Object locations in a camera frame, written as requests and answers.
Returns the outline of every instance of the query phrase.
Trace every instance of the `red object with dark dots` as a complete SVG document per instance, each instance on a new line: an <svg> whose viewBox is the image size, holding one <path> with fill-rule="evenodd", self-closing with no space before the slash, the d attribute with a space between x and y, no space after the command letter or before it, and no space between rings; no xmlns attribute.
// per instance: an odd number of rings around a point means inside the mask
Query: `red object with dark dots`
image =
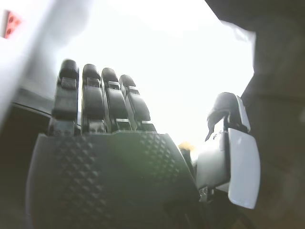
<svg viewBox="0 0 305 229"><path fill-rule="evenodd" d="M14 30L20 25L20 23L21 19L19 18L19 16L10 11L4 38L9 38L10 35L14 32Z"/></svg>

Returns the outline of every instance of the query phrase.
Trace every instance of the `textured grip pad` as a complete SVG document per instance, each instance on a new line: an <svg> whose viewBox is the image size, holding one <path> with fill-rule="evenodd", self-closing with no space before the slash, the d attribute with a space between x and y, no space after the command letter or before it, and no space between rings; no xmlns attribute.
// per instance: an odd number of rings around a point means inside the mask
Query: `textured grip pad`
<svg viewBox="0 0 305 229"><path fill-rule="evenodd" d="M27 181L34 229L172 228L164 205L199 199L168 135L40 135Z"/></svg>

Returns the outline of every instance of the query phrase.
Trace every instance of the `bright white light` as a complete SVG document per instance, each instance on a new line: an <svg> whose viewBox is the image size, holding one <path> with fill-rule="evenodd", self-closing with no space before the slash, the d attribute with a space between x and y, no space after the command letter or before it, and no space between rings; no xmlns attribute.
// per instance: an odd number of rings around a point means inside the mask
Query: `bright white light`
<svg viewBox="0 0 305 229"><path fill-rule="evenodd" d="M196 145L216 95L250 81L252 51L203 0L105 0L64 55L130 75L158 132Z"/></svg>

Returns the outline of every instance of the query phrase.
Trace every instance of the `robotic hand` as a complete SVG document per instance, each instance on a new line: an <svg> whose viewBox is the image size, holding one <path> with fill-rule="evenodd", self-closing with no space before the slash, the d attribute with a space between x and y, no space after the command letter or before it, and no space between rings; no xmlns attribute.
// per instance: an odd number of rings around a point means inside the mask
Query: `robotic hand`
<svg viewBox="0 0 305 229"><path fill-rule="evenodd" d="M118 80L112 69L99 75L85 65L81 129L78 86L79 68L65 60L48 135L39 135L32 155L28 228L199 229L207 226L203 205L219 190L234 204L255 206L259 157L240 98L218 97L193 168L167 134L156 132L131 77Z"/></svg>

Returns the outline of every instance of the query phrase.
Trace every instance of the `orange object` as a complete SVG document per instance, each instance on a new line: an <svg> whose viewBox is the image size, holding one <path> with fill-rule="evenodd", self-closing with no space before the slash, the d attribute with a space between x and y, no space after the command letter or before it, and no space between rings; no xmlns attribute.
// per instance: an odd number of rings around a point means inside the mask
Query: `orange object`
<svg viewBox="0 0 305 229"><path fill-rule="evenodd" d="M20 25L21 19L13 12L9 12L4 38L8 39L15 29Z"/></svg>

